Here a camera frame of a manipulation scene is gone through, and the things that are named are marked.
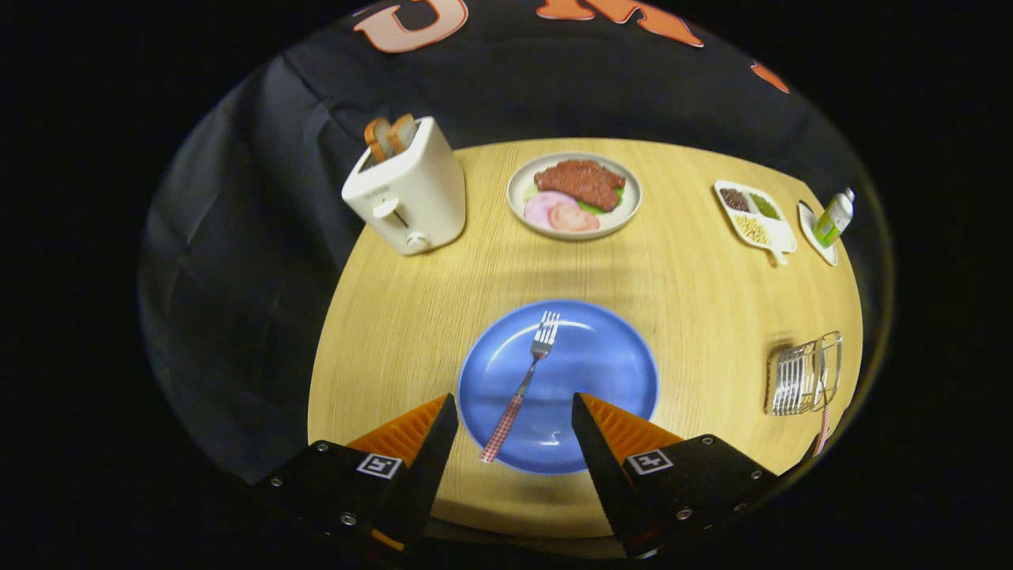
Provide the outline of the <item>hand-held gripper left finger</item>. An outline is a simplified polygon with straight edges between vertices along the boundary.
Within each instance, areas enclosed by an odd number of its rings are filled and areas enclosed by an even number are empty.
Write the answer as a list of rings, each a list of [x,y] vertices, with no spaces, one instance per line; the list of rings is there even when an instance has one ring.
[[[310,443],[251,494],[354,554],[405,555],[427,525],[457,432],[455,397],[446,393],[350,443]]]

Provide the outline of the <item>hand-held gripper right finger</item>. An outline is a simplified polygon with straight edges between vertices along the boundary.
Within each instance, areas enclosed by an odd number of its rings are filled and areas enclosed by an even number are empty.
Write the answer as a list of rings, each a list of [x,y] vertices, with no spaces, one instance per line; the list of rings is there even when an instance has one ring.
[[[716,435],[682,438],[592,394],[573,394],[571,426],[629,558],[691,548],[780,487],[778,475]]]

